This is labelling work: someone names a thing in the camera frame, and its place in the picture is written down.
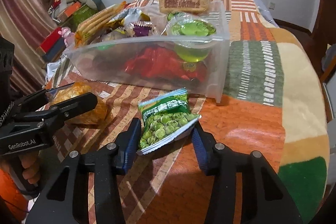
patterned tablecloth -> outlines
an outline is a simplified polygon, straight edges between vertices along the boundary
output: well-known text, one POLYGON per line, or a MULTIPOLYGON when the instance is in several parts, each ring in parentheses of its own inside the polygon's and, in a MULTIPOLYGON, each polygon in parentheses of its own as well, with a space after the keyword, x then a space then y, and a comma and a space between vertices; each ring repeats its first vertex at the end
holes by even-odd
MULTIPOLYGON (((325 189, 329 140, 318 77, 298 40, 274 28, 253 0, 223 0, 231 47, 221 104, 190 96, 192 112, 202 115, 204 130, 235 151, 261 151, 286 185, 307 223, 325 189)), ((135 0, 130 6, 157 4, 135 0)), ((48 87, 83 77, 63 59, 48 87)), ((138 102, 165 93, 141 86, 89 81, 104 98, 112 117, 105 129, 65 126, 55 136, 58 157, 85 153, 115 139, 139 117, 138 102)), ((136 158, 118 178, 126 223, 203 223, 212 177, 199 170, 190 138, 136 158)), ((89 180, 90 223, 95 222, 93 175, 89 180)), ((235 223, 240 223, 237 197, 235 223)))

screw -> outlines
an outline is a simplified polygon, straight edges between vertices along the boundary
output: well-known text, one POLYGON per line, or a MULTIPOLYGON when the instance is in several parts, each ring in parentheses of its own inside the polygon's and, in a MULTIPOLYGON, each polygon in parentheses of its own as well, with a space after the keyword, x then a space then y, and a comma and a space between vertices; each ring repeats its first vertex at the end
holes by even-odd
POLYGON ((117 147, 117 145, 115 143, 109 143, 107 144, 106 148, 108 150, 112 150, 112 149, 115 149, 117 147))
POLYGON ((71 151, 70 154, 69 154, 69 156, 70 156, 71 158, 76 158, 76 157, 78 156, 78 151, 76 151, 76 150, 71 151))
POLYGON ((216 143, 215 148, 218 150, 223 150, 225 148, 225 145, 222 143, 216 143))
POLYGON ((261 158, 261 156, 262 156, 262 154, 261 154, 259 151, 257 151, 257 150, 253 151, 253 152, 252 152, 252 155, 253 155, 255 158, 261 158))

human hand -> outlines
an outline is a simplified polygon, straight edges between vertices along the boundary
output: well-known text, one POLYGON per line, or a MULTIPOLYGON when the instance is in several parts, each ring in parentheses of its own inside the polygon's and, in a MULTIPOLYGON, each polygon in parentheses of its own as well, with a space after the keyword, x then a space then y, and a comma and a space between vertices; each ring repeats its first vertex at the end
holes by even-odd
MULTIPOLYGON (((40 162, 38 158, 38 151, 20 155, 22 167, 25 169, 22 173, 24 179, 28 180, 30 184, 37 183, 40 180, 40 162)), ((0 169, 9 173, 9 164, 6 160, 0 160, 0 169)))

bag of green peas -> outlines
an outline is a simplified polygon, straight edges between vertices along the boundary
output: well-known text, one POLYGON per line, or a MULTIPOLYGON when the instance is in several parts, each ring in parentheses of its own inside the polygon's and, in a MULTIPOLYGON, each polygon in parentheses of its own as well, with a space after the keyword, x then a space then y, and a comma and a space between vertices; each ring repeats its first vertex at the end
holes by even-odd
POLYGON ((140 102, 139 109, 144 123, 137 152, 139 155, 152 152, 181 138, 182 133, 183 137, 186 136, 200 118, 200 115, 190 112, 188 92, 185 88, 140 102))

pink toy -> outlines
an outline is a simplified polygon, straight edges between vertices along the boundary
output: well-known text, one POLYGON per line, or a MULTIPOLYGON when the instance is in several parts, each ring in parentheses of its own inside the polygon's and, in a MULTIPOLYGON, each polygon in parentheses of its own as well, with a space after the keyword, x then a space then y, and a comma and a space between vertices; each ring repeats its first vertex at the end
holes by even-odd
POLYGON ((68 40, 74 35, 74 33, 71 32, 69 27, 63 27, 62 30, 58 31, 58 34, 64 38, 64 44, 66 47, 68 47, 68 40))

